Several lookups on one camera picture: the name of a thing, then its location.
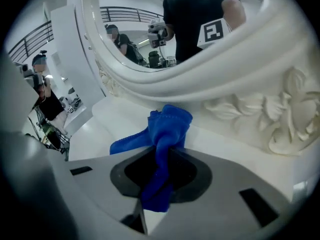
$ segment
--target metal railing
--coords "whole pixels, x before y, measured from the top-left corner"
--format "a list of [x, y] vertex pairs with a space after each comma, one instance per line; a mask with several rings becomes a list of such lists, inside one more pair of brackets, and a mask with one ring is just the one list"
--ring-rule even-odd
[[[101, 17], [106, 22], [144, 22], [163, 18], [162, 15], [130, 7], [100, 7]], [[22, 38], [10, 51], [13, 62], [23, 63], [30, 55], [54, 39], [51, 20], [37, 27]]]
[[13, 62], [23, 63], [31, 54], [54, 39], [51, 21], [48, 21], [22, 38], [10, 51]]
[[152, 19], [163, 18], [162, 15], [130, 7], [108, 6], [100, 7], [102, 21], [106, 22], [144, 22]]

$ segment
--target mirror frame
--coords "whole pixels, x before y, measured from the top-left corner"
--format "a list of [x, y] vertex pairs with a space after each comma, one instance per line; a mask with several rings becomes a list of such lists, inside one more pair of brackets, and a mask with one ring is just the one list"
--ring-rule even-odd
[[82, 0], [82, 13], [86, 36], [103, 70], [129, 93], [158, 102], [204, 101], [259, 90], [315, 43], [304, 30], [309, 28], [304, 15], [291, 0], [270, 0], [223, 41], [173, 68], [142, 72], [143, 67], [123, 56], [107, 37], [99, 0]]

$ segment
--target blue towel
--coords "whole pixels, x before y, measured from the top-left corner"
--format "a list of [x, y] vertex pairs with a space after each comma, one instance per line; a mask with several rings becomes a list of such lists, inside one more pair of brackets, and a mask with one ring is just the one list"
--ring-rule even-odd
[[168, 150], [170, 147], [183, 148], [192, 115], [172, 105], [165, 105], [161, 112], [152, 111], [148, 127], [140, 133], [113, 143], [110, 155], [155, 146], [157, 170], [141, 194], [142, 207], [153, 212], [167, 212], [173, 185], [169, 181]]

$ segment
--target man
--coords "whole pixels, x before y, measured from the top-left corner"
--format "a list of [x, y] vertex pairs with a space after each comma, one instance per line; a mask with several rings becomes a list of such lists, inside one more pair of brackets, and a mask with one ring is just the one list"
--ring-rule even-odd
[[[32, 67], [36, 73], [43, 74], [46, 70], [47, 62], [46, 55], [38, 54], [32, 60]], [[36, 88], [39, 94], [39, 99], [36, 102], [36, 106], [39, 106], [41, 112], [50, 123], [59, 129], [62, 134], [67, 134], [64, 129], [65, 122], [67, 120], [67, 112], [62, 107], [60, 101], [51, 90], [49, 78], [43, 77], [44, 84], [39, 85]]]
[[108, 25], [106, 27], [106, 33], [124, 56], [130, 61], [139, 64], [132, 43], [126, 34], [120, 34], [116, 25]]
[[202, 51], [197, 46], [201, 25], [224, 18], [234, 30], [246, 22], [240, 0], [164, 0], [163, 9], [166, 41], [176, 39], [177, 64]]

